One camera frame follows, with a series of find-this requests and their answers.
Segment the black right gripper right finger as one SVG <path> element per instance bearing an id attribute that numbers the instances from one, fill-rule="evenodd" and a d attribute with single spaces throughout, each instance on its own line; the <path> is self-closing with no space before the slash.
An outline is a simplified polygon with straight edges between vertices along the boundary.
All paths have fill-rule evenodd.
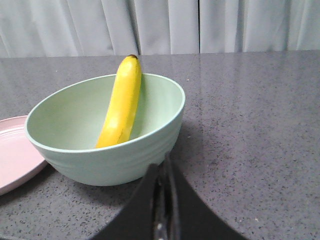
<path id="1" fill-rule="evenodd" d="M 169 240 L 244 240 L 201 200 L 177 164 L 165 154 L 164 209 Z"/>

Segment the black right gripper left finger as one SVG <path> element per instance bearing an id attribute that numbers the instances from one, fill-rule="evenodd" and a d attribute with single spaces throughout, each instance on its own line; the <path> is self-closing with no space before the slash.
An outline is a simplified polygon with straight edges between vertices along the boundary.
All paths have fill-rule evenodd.
<path id="1" fill-rule="evenodd" d="M 92 240 L 151 240 L 158 165 L 149 165 L 138 188 L 119 214 Z"/>

